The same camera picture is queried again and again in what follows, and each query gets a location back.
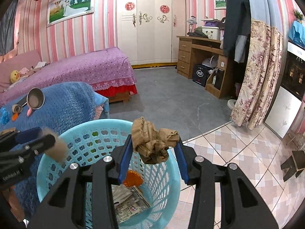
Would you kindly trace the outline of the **blue plastic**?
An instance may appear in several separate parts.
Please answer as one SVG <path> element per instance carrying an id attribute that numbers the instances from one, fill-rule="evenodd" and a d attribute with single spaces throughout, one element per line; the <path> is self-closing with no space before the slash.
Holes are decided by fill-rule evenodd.
<path id="1" fill-rule="evenodd" d="M 9 122 L 9 113 L 5 107 L 0 109 L 0 123 L 1 125 L 6 125 Z"/>

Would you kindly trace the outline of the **brown paper tube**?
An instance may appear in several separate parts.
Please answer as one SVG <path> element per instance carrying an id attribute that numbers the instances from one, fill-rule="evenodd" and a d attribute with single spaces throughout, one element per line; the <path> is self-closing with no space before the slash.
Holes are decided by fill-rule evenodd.
<path id="1" fill-rule="evenodd" d="M 45 154 L 59 163 L 65 162 L 65 159 L 67 158 L 68 155 L 67 144 L 62 139 L 59 138 L 56 132 L 52 131 L 49 128 L 43 128 L 42 135 L 47 135 L 47 134 L 54 136 L 55 143 L 50 149 L 45 151 Z"/>

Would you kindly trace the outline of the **silver snack wrapper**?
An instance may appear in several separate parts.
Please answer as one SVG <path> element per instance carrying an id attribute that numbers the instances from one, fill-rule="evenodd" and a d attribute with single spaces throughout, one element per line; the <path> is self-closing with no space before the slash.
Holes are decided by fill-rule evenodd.
<path id="1" fill-rule="evenodd" d="M 126 222 L 150 208 L 150 204 L 137 186 L 112 185 L 112 195 L 118 224 Z"/>

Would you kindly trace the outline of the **orange peel piece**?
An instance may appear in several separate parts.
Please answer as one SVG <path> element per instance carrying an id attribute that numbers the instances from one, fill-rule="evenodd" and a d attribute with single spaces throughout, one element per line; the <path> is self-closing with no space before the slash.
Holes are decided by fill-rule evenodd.
<path id="1" fill-rule="evenodd" d="M 129 187 L 139 187 L 143 183 L 141 175 L 138 172 L 133 170 L 128 170 L 125 180 L 123 181 L 123 185 L 127 188 Z"/>

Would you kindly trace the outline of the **brown paper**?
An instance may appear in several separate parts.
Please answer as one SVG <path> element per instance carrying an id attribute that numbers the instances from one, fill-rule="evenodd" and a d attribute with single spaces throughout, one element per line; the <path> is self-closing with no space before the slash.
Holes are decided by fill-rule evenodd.
<path id="1" fill-rule="evenodd" d="M 131 139 L 133 151 L 140 155 L 144 164 L 161 164 L 168 160 L 168 149 L 176 146 L 180 136 L 176 130 L 157 130 L 152 122 L 140 117 L 133 121 Z"/>

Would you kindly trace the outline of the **pink mug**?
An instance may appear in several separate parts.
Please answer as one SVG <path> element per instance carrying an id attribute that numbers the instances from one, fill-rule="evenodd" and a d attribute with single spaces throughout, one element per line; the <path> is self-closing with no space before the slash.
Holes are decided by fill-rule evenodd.
<path id="1" fill-rule="evenodd" d="M 44 93 L 39 88 L 32 88 L 27 94 L 26 101 L 28 106 L 27 117 L 29 117 L 34 110 L 38 110 L 44 105 Z"/>

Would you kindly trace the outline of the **blue fluffy blanket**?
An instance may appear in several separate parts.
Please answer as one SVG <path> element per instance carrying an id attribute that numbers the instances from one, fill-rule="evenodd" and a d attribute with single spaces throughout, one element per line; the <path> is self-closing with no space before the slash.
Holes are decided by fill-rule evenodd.
<path id="1" fill-rule="evenodd" d="M 94 92 L 92 87 L 83 82 L 64 82 L 42 89 L 45 96 L 42 108 L 33 111 L 27 117 L 26 110 L 23 110 L 17 120 L 12 121 L 12 106 L 21 100 L 21 97 L 8 102 L 5 107 L 9 113 L 9 122 L 1 125 L 1 131 L 9 128 L 16 128 L 25 131 L 34 127 L 49 128 L 61 135 L 70 128 L 81 123 L 99 119 L 96 108 L 103 107 L 104 118 L 109 118 L 109 99 Z M 29 178 L 17 183 L 14 186 L 15 196 L 18 199 L 20 208 L 29 220 L 40 204 L 37 194 L 37 170 L 42 156 L 35 158 L 30 167 Z"/>

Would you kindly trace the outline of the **dark wooden stool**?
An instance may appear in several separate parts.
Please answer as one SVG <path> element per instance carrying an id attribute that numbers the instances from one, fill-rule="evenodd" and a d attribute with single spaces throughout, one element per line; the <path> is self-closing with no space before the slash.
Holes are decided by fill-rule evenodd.
<path id="1" fill-rule="evenodd" d="M 283 181 L 286 182 L 292 176 L 297 178 L 305 168 L 305 154 L 303 150 L 292 151 L 292 155 L 281 164 L 281 170 L 287 169 L 283 176 Z"/>

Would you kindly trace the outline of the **pink headboard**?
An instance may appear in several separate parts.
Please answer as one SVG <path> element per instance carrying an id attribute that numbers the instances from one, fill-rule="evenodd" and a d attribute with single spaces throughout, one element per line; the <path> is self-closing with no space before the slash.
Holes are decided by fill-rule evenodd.
<path id="1" fill-rule="evenodd" d="M 10 74 L 14 71 L 20 71 L 22 68 L 30 69 L 41 61 L 41 57 L 37 50 L 29 51 L 19 54 L 1 63 L 0 67 L 0 81 L 1 93 L 10 85 Z"/>

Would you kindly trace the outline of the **light blue plastic basket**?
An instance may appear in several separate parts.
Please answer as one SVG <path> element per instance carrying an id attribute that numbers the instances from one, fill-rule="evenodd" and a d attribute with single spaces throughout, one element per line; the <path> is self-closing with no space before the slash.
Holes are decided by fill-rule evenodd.
<path id="1" fill-rule="evenodd" d="M 179 200 L 180 175 L 173 155 L 166 162 L 144 164 L 131 142 L 132 123 L 99 119 L 82 123 L 61 135 L 68 155 L 63 163 L 43 156 L 37 171 L 40 205 L 29 228 L 165 228 Z M 127 171 L 143 180 L 141 210 L 119 222 L 112 187 Z"/>

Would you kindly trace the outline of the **grey window curtain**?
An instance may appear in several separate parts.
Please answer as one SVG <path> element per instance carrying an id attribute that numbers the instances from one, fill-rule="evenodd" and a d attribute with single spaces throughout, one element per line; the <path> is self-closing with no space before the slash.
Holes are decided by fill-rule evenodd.
<path id="1" fill-rule="evenodd" d="M 1 56 L 14 49 L 14 25 L 19 0 L 13 0 L 1 19 Z"/>

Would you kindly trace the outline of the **black box under desk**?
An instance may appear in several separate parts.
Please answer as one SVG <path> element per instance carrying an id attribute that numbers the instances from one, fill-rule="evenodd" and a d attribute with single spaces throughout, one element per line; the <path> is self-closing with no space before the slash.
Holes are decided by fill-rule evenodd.
<path id="1" fill-rule="evenodd" d="M 207 79 L 210 76 L 209 71 L 212 70 L 210 67 L 202 64 L 196 64 L 193 67 L 192 81 L 205 87 Z"/>

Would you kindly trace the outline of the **wooden desk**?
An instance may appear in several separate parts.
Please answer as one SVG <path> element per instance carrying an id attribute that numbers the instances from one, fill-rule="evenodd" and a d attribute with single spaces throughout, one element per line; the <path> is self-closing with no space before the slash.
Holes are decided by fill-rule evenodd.
<path id="1" fill-rule="evenodd" d="M 193 67 L 210 67 L 205 90 L 218 99 L 232 97 L 234 91 L 233 61 L 220 49 L 221 41 L 208 38 L 178 36 L 177 73 L 192 79 Z"/>

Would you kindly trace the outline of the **dark hanging coat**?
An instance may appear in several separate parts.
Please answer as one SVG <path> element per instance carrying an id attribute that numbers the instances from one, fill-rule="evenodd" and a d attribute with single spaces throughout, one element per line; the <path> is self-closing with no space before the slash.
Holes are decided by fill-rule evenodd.
<path id="1" fill-rule="evenodd" d="M 226 0 L 225 19 L 224 55 L 232 55 L 235 62 L 243 63 L 246 55 L 246 43 L 251 31 L 249 0 Z"/>

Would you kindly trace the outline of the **white wardrobe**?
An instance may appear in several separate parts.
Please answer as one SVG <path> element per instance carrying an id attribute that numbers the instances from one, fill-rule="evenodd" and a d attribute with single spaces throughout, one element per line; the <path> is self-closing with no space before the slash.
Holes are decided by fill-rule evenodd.
<path id="1" fill-rule="evenodd" d="M 186 33 L 186 0 L 117 0 L 119 49 L 132 65 L 178 61 L 179 36 Z"/>

